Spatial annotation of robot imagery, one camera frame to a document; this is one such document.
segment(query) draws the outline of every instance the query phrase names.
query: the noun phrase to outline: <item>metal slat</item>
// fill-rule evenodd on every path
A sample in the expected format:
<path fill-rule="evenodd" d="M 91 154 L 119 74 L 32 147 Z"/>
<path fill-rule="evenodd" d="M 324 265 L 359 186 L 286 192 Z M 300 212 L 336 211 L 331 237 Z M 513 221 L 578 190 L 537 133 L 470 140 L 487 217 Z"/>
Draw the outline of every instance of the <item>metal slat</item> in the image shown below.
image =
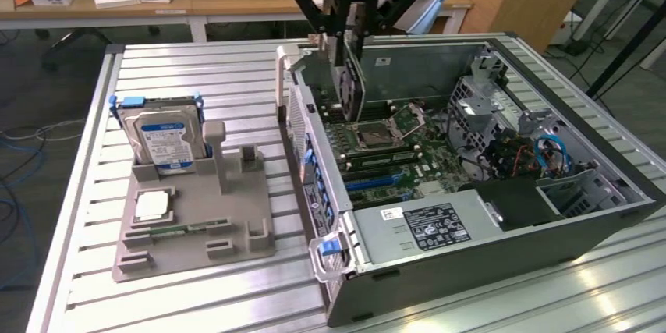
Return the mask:
<path fill-rule="evenodd" d="M 160 317 L 140 324 L 113 330 L 115 333 L 146 333 L 147 331 L 186 331 L 196 322 L 198 333 L 218 333 L 222 331 L 252 331 L 254 327 L 264 327 L 275 323 L 288 321 L 291 317 L 299 317 L 303 313 L 323 311 L 323 301 L 319 296 L 319 286 L 315 280 L 304 278 L 291 279 L 282 286 L 284 291 L 274 292 L 278 285 L 268 285 L 259 289 L 266 295 L 255 293 L 252 298 L 222 306 L 206 306 L 191 312 Z"/>
<path fill-rule="evenodd" d="M 220 48 L 218 46 L 202 47 L 179 47 L 179 48 L 146 48 L 129 49 L 123 54 L 124 59 L 132 58 L 158 58 L 174 56 L 202 56 L 202 55 L 228 55 L 228 54 L 247 54 L 256 52 L 275 52 L 279 44 L 240 44 L 235 46 L 234 50 Z"/>
<path fill-rule="evenodd" d="M 255 72 L 248 75 L 240 73 L 198 74 L 192 76 L 134 78 L 117 81 L 117 90 L 151 89 L 155 87 L 184 87 L 196 85 L 258 82 L 271 80 L 275 73 L 271 70 Z"/>
<path fill-rule="evenodd" d="M 268 267 L 247 271 L 242 274 L 208 278 L 187 284 L 166 286 L 138 294 L 129 294 L 121 299 L 104 299 L 92 304 L 84 304 L 65 312 L 65 320 L 72 321 L 67 331 L 96 331 L 108 329 L 123 324 L 135 323 L 159 316 L 175 314 L 206 307 L 214 304 L 224 304 L 242 299 L 246 296 L 271 295 L 275 291 L 314 284 L 314 276 L 308 260 L 290 261 Z M 227 304 L 227 307 L 238 310 L 242 303 Z M 123 314 L 109 314 L 109 311 L 121 310 Z M 244 314 L 220 314 L 219 321 L 231 327 L 243 327 L 248 320 L 242 318 Z"/>
<path fill-rule="evenodd" d="M 211 64 L 199 66 L 159 66 L 156 68 L 123 69 L 117 78 L 127 80 L 132 78 L 190 76 L 195 74 L 211 73 L 239 73 L 274 70 L 275 62 L 250 62 L 235 64 Z"/>
<path fill-rule="evenodd" d="M 186 87 L 171 87 L 168 89 L 138 89 L 117 91 L 119 100 L 124 97 L 186 97 L 192 95 L 192 91 L 199 92 L 202 96 L 251 94 L 251 93 L 275 93 L 275 81 L 258 81 L 250 83 L 228 83 L 223 86 L 208 85 L 196 89 Z"/>
<path fill-rule="evenodd" d="M 194 66 L 196 64 L 230 64 L 238 62 L 266 62 L 275 59 L 275 52 L 239 55 L 203 55 L 176 58 L 135 58 L 123 60 L 121 68 L 143 68 L 150 66 Z"/>
<path fill-rule="evenodd" d="M 663 300 L 657 300 L 643 306 L 638 306 L 634 310 L 606 317 L 602 321 L 593 324 L 590 327 L 583 327 L 571 333 L 602 333 L 605 331 L 633 331 L 633 332 L 654 332 L 663 333 L 666 331 L 666 305 Z"/>
<path fill-rule="evenodd" d="M 216 265 L 191 271 L 159 275 L 150 278 L 142 278 L 132 282 L 115 282 L 111 278 L 111 272 L 104 271 L 93 275 L 84 275 L 72 282 L 72 292 L 69 294 L 69 304 L 91 303 L 101 299 L 111 299 L 119 296 L 136 294 L 150 291 L 158 287 L 182 284 L 187 281 L 203 280 L 220 275 L 240 273 L 271 264 L 284 263 L 290 260 L 307 259 L 307 242 L 303 236 L 295 236 L 276 241 L 276 254 L 272 257 L 264 257 L 250 261 L 232 264 Z"/>
<path fill-rule="evenodd" d="M 296 43 L 296 44 L 307 44 L 308 41 L 303 38 L 298 39 L 258 39 L 254 41 L 220 41 L 220 42 L 204 42 L 204 43 L 187 43 L 187 44 L 174 44 L 174 43 L 154 43 L 154 44 L 128 44 L 125 46 L 125 51 L 129 50 L 151 50 L 156 48 L 190 48 L 190 47 L 212 47 L 216 48 L 216 52 L 220 54 L 228 53 L 230 51 L 234 51 L 234 48 L 238 48 L 239 46 L 247 46 L 252 44 L 262 44 L 268 47 L 280 46 L 284 43 Z"/>
<path fill-rule="evenodd" d="M 594 323 L 609 315 L 622 315 L 633 306 L 639 306 L 659 300 L 661 292 L 654 290 L 654 284 L 666 282 L 666 272 L 663 272 L 663 268 L 647 272 L 646 275 L 627 278 L 615 285 L 602 285 L 602 287 L 598 288 L 601 291 L 595 292 L 594 295 L 582 294 L 578 297 L 563 300 L 554 306 L 550 306 L 546 312 L 539 311 L 538 317 L 519 321 L 495 331 L 498 333 L 509 333 L 523 331 L 525 329 L 529 329 L 529 327 L 547 326 L 549 324 L 555 323 L 558 331 L 569 331 L 570 329 L 578 328 L 581 325 Z M 589 274 L 586 271 L 581 271 L 581 273 L 583 275 Z M 629 328 L 629 325 L 622 319 L 618 319 L 619 321 L 613 320 L 615 319 L 611 319 L 607 322 L 609 328 L 611 326 Z"/>

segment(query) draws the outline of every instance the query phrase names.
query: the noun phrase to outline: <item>blue cable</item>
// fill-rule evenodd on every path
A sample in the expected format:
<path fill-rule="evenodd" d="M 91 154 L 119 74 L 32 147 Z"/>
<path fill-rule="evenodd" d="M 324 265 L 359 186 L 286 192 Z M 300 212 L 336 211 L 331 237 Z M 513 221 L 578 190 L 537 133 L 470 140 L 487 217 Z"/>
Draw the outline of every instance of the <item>blue cable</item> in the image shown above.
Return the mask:
<path fill-rule="evenodd" d="M 37 170 L 41 168 L 41 165 L 44 164 L 44 153 L 40 150 L 37 150 L 36 148 L 19 147 L 19 146 L 15 146 L 15 145 L 12 145 L 12 144 L 1 141 L 1 140 L 0 140 L 0 144 L 4 145 L 4 146 L 7 146 L 7 148 L 11 148 L 12 150 L 32 152 L 32 153 L 37 154 L 37 162 L 36 162 L 35 167 L 32 168 L 32 170 L 29 170 L 28 173 L 25 173 L 21 177 L 19 177 L 17 179 L 15 179 L 12 182 L 7 183 L 7 187 L 13 187 L 13 186 L 19 185 L 21 182 L 24 182 L 29 177 L 32 177 L 32 175 L 35 175 L 35 173 L 37 172 Z M 16 208 L 16 214 L 19 215 L 19 218 L 23 221 L 23 225 L 25 226 L 25 231 L 27 231 L 27 234 L 28 234 L 28 238 L 31 239 L 31 243 L 32 243 L 32 259 L 31 259 L 31 262 L 25 266 L 25 268 L 16 275 L 13 275 L 3 284 L 0 284 L 0 290 L 4 290 L 16 280 L 19 280 L 25 274 L 28 274 L 35 269 L 35 267 L 36 267 L 36 265 L 37 265 L 37 263 L 40 261 L 40 251 L 39 251 L 39 247 L 37 247 L 37 241 L 36 241 L 36 237 L 35 237 L 35 231 L 32 229 L 31 218 L 28 217 L 28 213 L 25 212 L 25 209 L 13 200 L 0 199 L 0 202 L 11 204 L 12 207 Z"/>
<path fill-rule="evenodd" d="M 13 187 L 13 186 L 19 185 L 21 182 L 24 182 L 29 177 L 32 177 L 32 175 L 35 175 L 35 173 L 40 170 L 41 165 L 44 164 L 44 153 L 40 150 L 37 150 L 36 148 L 19 147 L 19 146 L 15 146 L 15 145 L 12 145 L 1 140 L 0 140 L 0 144 L 7 146 L 8 148 L 11 148 L 13 150 L 27 151 L 27 152 L 32 152 L 32 153 L 37 154 L 37 162 L 36 162 L 32 170 L 27 174 L 24 174 L 21 177 L 19 177 L 17 179 L 15 179 L 12 182 L 9 182 L 7 184 L 9 187 Z"/>
<path fill-rule="evenodd" d="M 28 217 L 28 213 L 25 212 L 25 210 L 23 209 L 21 205 L 20 204 L 16 204 L 16 202 L 13 202 L 12 200 L 8 200 L 8 199 L 0 199 L 0 202 L 4 202 L 7 204 L 11 204 L 16 210 L 17 210 L 17 214 L 19 214 L 19 217 L 21 218 L 23 220 L 23 225 L 25 226 L 25 231 L 28 232 L 28 237 L 31 238 L 31 242 L 32 242 L 32 252 L 33 252 L 33 257 L 32 257 L 32 261 L 31 263 L 25 266 L 25 268 L 23 269 L 23 271 L 20 271 L 16 275 L 13 275 L 3 284 L 0 284 L 0 290 L 3 290 L 4 288 L 7 288 L 19 278 L 21 278 L 28 272 L 31 272 L 35 268 L 35 266 L 37 265 L 39 263 L 39 259 L 40 259 L 40 253 L 39 253 L 39 249 L 37 249 L 37 241 L 36 241 L 36 237 L 35 237 L 35 232 L 32 230 L 32 223 L 31 223 L 31 218 Z"/>
<path fill-rule="evenodd" d="M 541 148 L 539 148 L 539 142 L 542 140 L 549 140 L 551 142 L 555 142 L 557 145 L 559 146 L 559 150 L 562 151 L 562 158 L 565 159 L 565 164 L 567 166 L 567 171 L 571 170 L 571 159 L 569 158 L 569 154 L 566 152 L 566 146 L 565 142 L 562 139 L 551 134 L 545 134 L 537 138 L 534 141 L 534 155 L 537 155 L 537 162 L 543 168 L 549 168 L 549 163 L 546 163 L 546 159 L 543 158 L 543 155 L 541 155 Z"/>

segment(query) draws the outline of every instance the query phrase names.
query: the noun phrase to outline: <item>floor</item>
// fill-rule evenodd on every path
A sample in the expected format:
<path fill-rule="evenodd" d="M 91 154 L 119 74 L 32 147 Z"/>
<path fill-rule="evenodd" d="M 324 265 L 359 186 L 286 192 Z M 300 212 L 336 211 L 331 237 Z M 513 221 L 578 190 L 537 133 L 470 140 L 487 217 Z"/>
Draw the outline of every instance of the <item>floor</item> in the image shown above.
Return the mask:
<path fill-rule="evenodd" d="M 585 14 L 595 0 L 579 0 L 575 5 L 578 13 Z M 626 0 L 611 0 L 599 21 Z M 633 33 L 650 17 L 650 11 L 639 8 L 634 16 L 622 27 L 615 39 L 603 43 L 603 52 L 595 53 L 583 67 L 585 77 L 593 81 L 614 59 L 617 53 L 629 41 Z M 108 37 L 123 44 L 144 43 L 176 43 L 190 41 L 190 30 L 182 26 L 160 27 L 159 36 L 151 36 L 144 27 L 109 28 L 104 32 Z M 303 25 L 290 24 L 288 37 L 304 35 Z M 9 37 L 16 33 L 13 30 L 4 32 Z M 68 50 L 68 54 L 60 56 L 59 71 L 45 72 L 40 69 L 40 61 L 36 56 L 49 47 L 49 43 L 64 35 L 63 30 L 51 31 L 49 41 L 40 41 L 29 30 L 24 30 L 17 39 L 0 45 L 0 72 L 4 77 L 0 83 L 0 129 L 11 129 L 17 126 L 45 126 L 69 119 L 80 119 L 87 115 L 87 107 L 92 97 L 92 91 L 97 80 L 104 47 L 92 37 L 83 40 Z M 231 39 L 263 39 L 271 36 L 271 25 L 254 23 L 250 25 L 227 24 L 211 28 L 210 33 L 219 40 Z M 653 32 L 649 40 L 643 43 L 635 53 L 641 57 L 666 37 L 666 24 Z M 558 48 L 550 48 L 549 52 L 557 57 L 565 57 Z M 574 64 L 581 64 L 587 53 L 567 59 Z M 619 72 L 635 61 L 630 58 Z M 574 67 L 565 58 L 550 58 L 551 64 L 566 74 L 574 72 Z M 615 114 L 619 122 L 653 148 L 666 157 L 666 133 L 655 132 L 655 119 L 666 115 L 663 103 L 666 102 L 666 58 L 654 64 L 655 71 L 634 69 L 617 87 L 603 97 L 603 100 Z M 574 82 L 585 87 L 581 76 Z M 57 128 L 51 137 L 61 137 L 77 134 L 83 125 L 71 125 Z M 11 136 L 29 134 L 31 131 L 9 132 Z M 37 140 L 16 142 L 20 147 L 39 147 Z M 35 228 L 35 238 L 40 252 L 40 263 L 28 268 L 25 276 L 12 283 L 12 288 L 0 291 L 0 332 L 24 331 L 27 319 L 31 312 L 31 304 L 35 298 L 36 285 L 40 279 L 40 267 L 45 261 L 51 236 L 59 217 L 59 207 L 64 198 L 68 176 L 73 164 L 77 149 L 77 140 L 48 142 L 45 144 L 45 160 L 41 168 L 16 186 L 15 191 L 25 207 Z M 0 171 L 7 173 L 28 157 L 31 153 L 0 147 Z M 11 220 L 0 219 L 0 237 L 7 232 Z M 0 244 L 0 287 L 19 271 L 25 269 L 31 261 L 31 237 L 23 226 L 19 227 L 11 239 Z"/>

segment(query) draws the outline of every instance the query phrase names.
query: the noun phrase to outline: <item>cable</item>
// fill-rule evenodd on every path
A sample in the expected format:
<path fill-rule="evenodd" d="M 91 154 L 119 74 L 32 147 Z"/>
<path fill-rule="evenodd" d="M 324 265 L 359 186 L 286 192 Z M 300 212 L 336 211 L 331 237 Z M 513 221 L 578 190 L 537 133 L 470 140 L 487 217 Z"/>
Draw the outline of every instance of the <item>cable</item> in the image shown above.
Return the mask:
<path fill-rule="evenodd" d="M 55 128 L 57 128 L 60 126 L 67 126 L 67 125 L 79 124 L 79 123 L 85 123 L 85 119 L 67 120 L 67 121 L 59 122 L 57 124 L 51 124 L 51 125 L 43 126 L 40 128 L 36 128 L 35 133 L 31 134 L 29 136 L 8 136 L 8 134 L 7 134 L 16 129 L 23 129 L 24 127 L 4 130 L 0 132 L 0 134 L 8 140 L 28 140 L 31 138 L 36 138 L 37 140 L 43 140 L 43 137 L 41 137 L 43 133 L 49 132 L 51 130 L 53 130 Z M 80 133 L 80 134 L 76 134 L 73 136 L 64 136 L 61 138 L 49 138 L 48 141 L 49 142 L 59 142 L 61 140 L 72 140 L 73 138 L 79 138 L 81 135 L 83 134 Z"/>
<path fill-rule="evenodd" d="M 4 42 L 0 43 L 0 47 L 1 47 L 1 46 L 7 46 L 8 44 L 11 44 L 19 38 L 19 35 L 21 35 L 21 31 L 17 30 L 15 36 L 8 37 L 7 34 L 4 33 L 4 31 L 0 30 L 0 35 L 3 35 L 3 38 L 4 38 Z"/>
<path fill-rule="evenodd" d="M 3 199 L 0 201 L 3 202 L 3 204 L 7 204 L 9 206 L 9 213 L 7 214 L 7 218 L 9 218 L 11 216 L 13 216 L 13 214 L 16 214 L 12 226 L 9 227 L 9 230 L 7 231 L 5 235 L 3 237 L 0 237 L 0 245 L 1 245 L 3 243 L 5 243 L 5 241 L 9 239 L 9 237 L 12 237 L 12 234 L 16 231 L 16 228 L 19 227 L 19 222 L 20 222 L 19 215 L 20 214 L 19 214 L 19 210 L 16 209 L 16 205 L 13 204 L 13 202 L 11 200 Z"/>
<path fill-rule="evenodd" d="M 543 154 L 545 152 L 559 152 L 559 154 L 562 155 L 562 166 L 559 167 L 559 169 L 562 170 L 562 172 L 565 171 L 565 153 L 562 152 L 562 150 L 559 148 L 554 148 L 554 147 L 546 147 L 545 149 L 541 150 L 541 153 Z"/>
<path fill-rule="evenodd" d="M 557 55 L 553 55 L 549 51 L 545 51 L 545 53 L 549 55 L 546 56 L 546 58 L 554 58 L 555 60 L 565 60 L 574 68 L 578 68 L 578 66 L 574 64 L 574 62 L 571 60 L 569 60 L 569 58 L 566 56 L 557 56 Z M 581 78 L 583 79 L 583 82 L 585 82 L 585 86 L 590 87 L 590 81 L 587 81 L 587 79 L 585 78 L 583 76 L 583 73 L 581 72 Z M 613 113 L 611 109 L 609 108 L 606 102 L 603 100 L 599 100 L 599 102 L 602 103 L 602 106 L 603 108 L 606 109 L 606 112 L 607 114 L 615 118 L 615 114 Z"/>
<path fill-rule="evenodd" d="M 37 170 L 41 168 L 41 165 L 44 164 L 44 153 L 41 152 L 41 150 L 37 150 L 36 148 L 17 147 L 17 146 L 11 145 L 7 142 L 3 142 L 1 140 L 0 140 L 0 144 L 4 145 L 5 147 L 11 148 L 12 150 L 29 151 L 33 153 L 33 155 L 36 155 L 39 157 L 37 162 L 36 162 L 36 166 L 33 167 L 33 169 L 27 174 L 24 174 L 21 177 L 15 179 L 12 182 L 7 183 L 9 186 L 13 187 L 17 184 L 20 184 L 23 181 L 25 181 L 32 175 L 35 175 Z"/>
<path fill-rule="evenodd" d="M 3 218 L 0 218 L 0 221 L 5 221 L 11 216 L 12 216 L 12 213 L 13 213 L 13 205 L 12 203 L 9 202 L 9 200 L 0 200 L 0 204 L 4 204 L 7 207 L 9 207 L 9 211 L 7 212 L 7 214 L 3 216 Z"/>
<path fill-rule="evenodd" d="M 597 97 L 594 98 L 595 101 L 601 101 L 602 100 L 602 96 L 621 82 L 622 78 L 625 78 L 625 76 L 629 74 L 629 72 L 631 70 L 634 70 L 634 68 L 641 64 L 641 62 L 645 60 L 645 58 L 647 58 L 647 55 L 651 53 L 653 50 L 654 49 L 650 49 L 650 51 L 643 55 L 643 57 L 641 57 L 638 60 L 635 60 L 634 64 L 631 64 L 630 68 L 621 74 L 619 77 L 617 77 L 617 79 L 613 81 L 613 83 L 606 88 L 606 90 L 597 94 Z"/>
<path fill-rule="evenodd" d="M 479 165 L 482 165 L 483 163 L 481 162 L 481 154 L 477 155 L 477 162 L 479 163 Z M 481 170 L 481 178 L 479 178 L 479 181 L 483 181 L 485 180 L 485 169 L 483 168 L 479 168 Z"/>
<path fill-rule="evenodd" d="M 483 164 L 478 163 L 477 161 L 466 158 L 464 156 L 458 156 L 460 160 L 467 161 L 470 164 L 477 165 L 479 168 L 485 169 L 489 172 L 494 172 L 493 168 L 486 167 Z"/>
<path fill-rule="evenodd" d="M 591 39 L 594 38 L 594 34 L 599 31 L 599 29 L 603 27 L 603 25 L 606 25 L 606 23 L 610 21 L 613 15 L 615 14 L 615 12 L 625 7 L 626 3 L 629 2 L 629 0 L 619 6 L 617 7 L 611 14 L 607 16 L 606 20 L 603 21 L 603 23 L 597 27 L 597 29 L 594 30 L 593 32 L 593 36 L 591 36 Z M 631 6 L 631 9 L 630 11 L 623 15 L 623 17 L 617 21 L 617 24 L 615 26 L 607 31 L 607 33 L 611 33 L 622 24 L 622 21 L 625 20 L 626 17 L 629 17 L 629 15 L 631 14 L 631 11 L 635 9 L 635 7 L 639 5 L 641 3 L 637 2 L 633 6 Z M 597 52 L 598 48 L 601 47 L 603 43 L 603 37 L 602 37 L 602 41 L 599 41 L 597 47 L 590 51 L 590 54 L 587 56 L 587 58 L 583 60 L 583 63 L 581 64 L 581 66 L 578 67 L 578 69 L 575 70 L 575 72 L 571 74 L 571 76 L 569 76 L 569 79 L 574 78 L 575 75 L 581 72 L 581 69 L 585 67 L 585 65 L 587 64 L 590 58 L 593 57 L 594 53 Z"/>
<path fill-rule="evenodd" d="M 19 128 L 13 128 L 13 129 L 24 129 L 24 128 L 35 128 L 35 129 L 41 129 L 36 126 L 20 126 Z M 41 140 L 41 143 L 40 143 L 40 146 L 37 147 L 37 151 L 41 152 L 44 150 L 44 145 L 45 145 L 45 142 L 47 142 L 47 139 L 44 138 Z M 27 158 L 27 160 L 19 164 L 17 167 L 15 167 L 9 173 L 7 173 L 3 177 L 3 179 L 8 179 L 11 175 L 13 175 L 16 172 L 19 172 L 21 170 L 23 167 L 25 167 L 28 165 L 28 163 L 37 157 L 37 152 L 35 152 L 29 158 Z"/>
<path fill-rule="evenodd" d="M 525 151 L 527 145 L 523 144 L 521 146 L 521 148 L 518 148 L 518 152 L 517 152 L 517 160 L 514 161 L 513 163 L 513 172 L 511 172 L 511 177 L 515 177 L 517 176 L 517 172 L 518 172 L 518 161 L 521 160 L 521 154 L 522 152 Z"/>
<path fill-rule="evenodd" d="M 40 251 L 37 247 L 37 242 L 36 242 L 36 237 L 35 237 L 35 232 L 32 230 L 32 223 L 31 223 L 31 218 L 28 217 L 28 213 L 23 209 L 21 203 L 19 202 L 19 199 L 16 197 L 16 194 L 13 193 L 12 188 L 7 184 L 7 181 L 0 178 L 0 184 L 5 188 L 7 192 L 9 193 L 9 197 L 12 198 L 11 200 L 1 200 L 4 202 L 9 202 L 9 204 L 13 205 L 16 208 L 16 223 L 19 222 L 19 219 L 23 221 L 23 225 L 25 226 L 25 231 L 28 233 L 28 238 L 31 239 L 32 242 L 32 260 L 29 264 L 25 266 L 23 271 L 20 271 L 16 275 L 13 275 L 1 285 L 0 285 L 0 291 L 4 290 L 19 278 L 21 278 L 39 264 L 40 262 Z M 16 228 L 11 231 L 9 235 L 0 241 L 3 243 L 7 238 L 12 235 L 12 233 L 16 231 Z"/>
<path fill-rule="evenodd" d="M 565 165 L 567 166 L 567 172 L 571 170 L 571 159 L 569 158 L 569 154 L 566 152 L 566 146 L 565 142 L 558 136 L 554 136 L 551 134 L 545 134 L 537 138 L 534 141 L 534 154 L 537 155 L 537 162 L 543 168 L 549 168 L 549 163 L 546 163 L 546 159 L 541 155 L 541 147 L 539 147 L 539 142 L 543 140 L 549 140 L 551 142 L 555 142 L 558 145 L 559 149 L 562 150 L 562 158 L 565 159 Z"/>

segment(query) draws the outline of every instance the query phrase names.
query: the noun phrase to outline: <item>wooden desk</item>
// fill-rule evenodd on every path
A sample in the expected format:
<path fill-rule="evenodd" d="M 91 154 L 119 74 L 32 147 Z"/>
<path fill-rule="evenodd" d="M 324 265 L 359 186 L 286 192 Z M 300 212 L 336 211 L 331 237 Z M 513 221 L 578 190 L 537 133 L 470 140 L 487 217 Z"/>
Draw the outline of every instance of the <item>wooden desk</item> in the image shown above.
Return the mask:
<path fill-rule="evenodd" d="M 446 0 L 444 33 L 458 32 L 471 6 L 470 0 Z M 97 9 L 93 0 L 73 0 L 69 7 L 15 7 L 13 0 L 0 0 L 0 30 L 186 24 L 192 40 L 206 42 L 207 23 L 292 20 L 304 20 L 294 0 L 174 0 L 111 9 Z"/>

